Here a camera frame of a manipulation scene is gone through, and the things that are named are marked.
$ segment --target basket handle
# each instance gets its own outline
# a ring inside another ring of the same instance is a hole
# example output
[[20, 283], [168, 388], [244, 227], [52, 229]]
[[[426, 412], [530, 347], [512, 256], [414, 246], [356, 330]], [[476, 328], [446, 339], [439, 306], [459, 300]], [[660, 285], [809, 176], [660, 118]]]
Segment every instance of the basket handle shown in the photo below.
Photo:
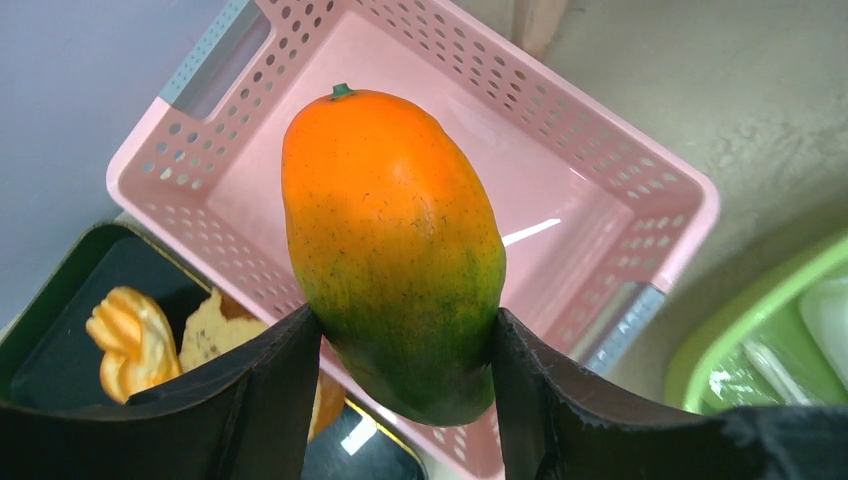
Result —
[[204, 119], [250, 66], [269, 32], [270, 22], [256, 3], [229, 0], [159, 97], [195, 119]]

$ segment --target pink plastic basket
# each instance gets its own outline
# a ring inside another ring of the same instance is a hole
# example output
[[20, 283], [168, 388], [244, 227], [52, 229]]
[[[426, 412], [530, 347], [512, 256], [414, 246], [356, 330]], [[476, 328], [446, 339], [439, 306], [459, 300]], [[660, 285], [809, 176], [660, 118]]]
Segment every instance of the pink plastic basket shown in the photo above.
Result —
[[[604, 373], [718, 215], [700, 173], [446, 0], [233, 0], [115, 154], [115, 201], [269, 323], [303, 303], [286, 248], [280, 147], [332, 86], [434, 115], [466, 152], [507, 244], [504, 306]], [[494, 409], [433, 429], [322, 368], [467, 478], [501, 478]]]

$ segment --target mango stem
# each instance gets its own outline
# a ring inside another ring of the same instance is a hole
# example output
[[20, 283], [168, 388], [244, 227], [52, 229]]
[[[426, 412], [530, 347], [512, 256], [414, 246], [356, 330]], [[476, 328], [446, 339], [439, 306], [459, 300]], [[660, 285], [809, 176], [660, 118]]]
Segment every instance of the mango stem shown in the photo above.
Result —
[[337, 98], [346, 97], [348, 95], [353, 95], [355, 92], [347, 86], [346, 83], [340, 83], [333, 87], [333, 95], [330, 97], [332, 100]]

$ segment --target concrete floor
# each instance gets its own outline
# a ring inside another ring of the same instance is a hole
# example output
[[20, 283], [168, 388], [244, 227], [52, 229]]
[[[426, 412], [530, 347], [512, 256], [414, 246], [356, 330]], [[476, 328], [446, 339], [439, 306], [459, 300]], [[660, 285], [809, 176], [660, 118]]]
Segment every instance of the concrete floor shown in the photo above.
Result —
[[[456, 0], [504, 36], [512, 2]], [[706, 316], [848, 226], [845, 25], [845, 0], [571, 0], [545, 63], [709, 175], [723, 202], [613, 381], [660, 399], [669, 356]]]

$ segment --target green plastic container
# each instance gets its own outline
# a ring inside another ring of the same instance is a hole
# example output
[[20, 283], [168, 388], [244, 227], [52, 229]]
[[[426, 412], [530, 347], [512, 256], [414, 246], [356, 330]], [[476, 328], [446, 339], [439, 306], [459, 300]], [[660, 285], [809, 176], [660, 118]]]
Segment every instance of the green plastic container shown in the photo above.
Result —
[[811, 398], [848, 404], [848, 392], [801, 319], [798, 302], [819, 280], [848, 275], [848, 231], [802, 251], [719, 310], [680, 347], [669, 365], [665, 401], [700, 414], [784, 401], [748, 361], [742, 342], [772, 350]]

